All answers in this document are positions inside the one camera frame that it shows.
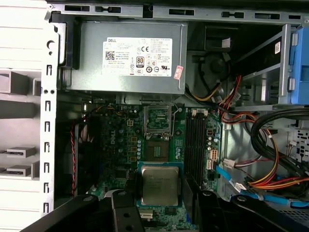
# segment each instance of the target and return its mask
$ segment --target barcode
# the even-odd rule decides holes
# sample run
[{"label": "barcode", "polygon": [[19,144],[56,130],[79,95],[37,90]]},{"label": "barcode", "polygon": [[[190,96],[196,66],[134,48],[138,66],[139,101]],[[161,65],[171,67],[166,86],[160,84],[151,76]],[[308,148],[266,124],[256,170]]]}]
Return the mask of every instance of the barcode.
[{"label": "barcode", "polygon": [[115,52],[105,52],[106,60],[115,60]]}]

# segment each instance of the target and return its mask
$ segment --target green circuit board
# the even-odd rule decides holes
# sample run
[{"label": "green circuit board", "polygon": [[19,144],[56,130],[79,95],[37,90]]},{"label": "green circuit board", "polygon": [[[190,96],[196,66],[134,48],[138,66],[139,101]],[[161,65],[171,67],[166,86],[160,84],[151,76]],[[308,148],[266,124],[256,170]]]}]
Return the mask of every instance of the green circuit board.
[{"label": "green circuit board", "polygon": [[[215,166],[220,162],[220,143],[221,143],[221,122],[218,117],[217,113],[209,113],[206,119],[206,134],[207,134],[207,143],[211,143],[211,145],[207,145],[207,148],[210,147],[211,150],[209,151],[206,149],[205,155],[204,155],[204,169],[203,172],[203,184],[202,184],[202,190],[218,190],[218,178],[219,174],[215,172]],[[218,151],[218,159],[217,160],[211,160],[211,151],[217,150]],[[208,162],[211,162],[212,164],[212,170],[207,169]]]},{"label": "green circuit board", "polygon": [[[150,140],[145,138],[145,110],[142,105],[110,105],[114,110],[106,110],[100,119],[101,149],[100,179],[96,189],[88,193],[103,199],[106,192],[113,189],[123,189],[126,181],[138,170],[138,163],[178,163],[183,167],[185,121],[188,112],[184,107],[171,108],[171,121],[168,110],[148,110],[148,129],[165,129],[170,126],[171,137],[164,140],[159,135]],[[221,125],[216,114],[207,117],[207,129],[212,127],[213,136],[221,134]],[[220,142],[212,144],[213,149],[220,149]],[[209,157],[205,150],[204,165]],[[214,180],[208,180],[209,171],[205,169],[203,189],[217,190],[217,174]],[[197,227],[190,223],[184,204],[179,202],[177,207],[141,206],[142,210],[150,209],[152,219],[143,219],[146,228],[154,230],[195,230]]]}]

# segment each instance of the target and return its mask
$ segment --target ventilation slot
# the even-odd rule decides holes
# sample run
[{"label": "ventilation slot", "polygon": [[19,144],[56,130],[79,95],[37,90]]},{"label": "ventilation slot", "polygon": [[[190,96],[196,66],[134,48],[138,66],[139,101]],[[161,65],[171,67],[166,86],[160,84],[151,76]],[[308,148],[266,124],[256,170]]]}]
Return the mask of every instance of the ventilation slot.
[{"label": "ventilation slot", "polygon": [[229,18],[229,17],[244,18],[244,16],[245,16],[244,12],[235,12],[235,13],[230,13],[229,11],[222,11],[221,12],[222,18]]},{"label": "ventilation slot", "polygon": [[90,6],[74,6],[74,5],[65,5],[65,11],[90,11]]},{"label": "ventilation slot", "polygon": [[170,9],[170,15],[194,15],[194,10]]},{"label": "ventilation slot", "polygon": [[289,19],[301,19],[301,16],[300,15],[290,14],[289,15]]},{"label": "ventilation slot", "polygon": [[95,7],[95,11],[96,12],[108,12],[108,13],[121,13],[121,7],[107,7],[107,8],[104,8],[104,7],[101,7],[101,6],[96,6]]},{"label": "ventilation slot", "polygon": [[204,114],[197,114],[194,118],[189,115],[186,119],[184,171],[198,186],[201,186],[203,176],[205,126]]},{"label": "ventilation slot", "polygon": [[280,14],[255,13],[255,18],[259,18],[259,19],[280,19]]}]

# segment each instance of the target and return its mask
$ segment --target white label sticker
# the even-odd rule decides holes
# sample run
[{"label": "white label sticker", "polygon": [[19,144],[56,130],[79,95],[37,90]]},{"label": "white label sticker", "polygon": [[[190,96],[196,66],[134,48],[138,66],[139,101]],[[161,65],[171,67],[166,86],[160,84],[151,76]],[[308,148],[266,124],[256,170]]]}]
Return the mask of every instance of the white label sticker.
[{"label": "white label sticker", "polygon": [[109,37],[103,42],[102,73],[172,76],[172,39]]},{"label": "white label sticker", "polygon": [[281,42],[275,44],[275,54],[279,53],[281,51]]}]

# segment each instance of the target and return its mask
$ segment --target motherboard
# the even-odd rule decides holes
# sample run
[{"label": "motherboard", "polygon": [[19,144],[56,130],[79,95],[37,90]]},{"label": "motherboard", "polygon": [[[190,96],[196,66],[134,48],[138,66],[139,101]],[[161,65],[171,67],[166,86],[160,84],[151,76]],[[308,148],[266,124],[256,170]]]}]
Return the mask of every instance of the motherboard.
[{"label": "motherboard", "polygon": [[110,104],[101,112],[99,199],[137,179],[145,228],[195,230],[183,203],[183,179],[217,190],[221,122],[216,112],[184,106]]}]

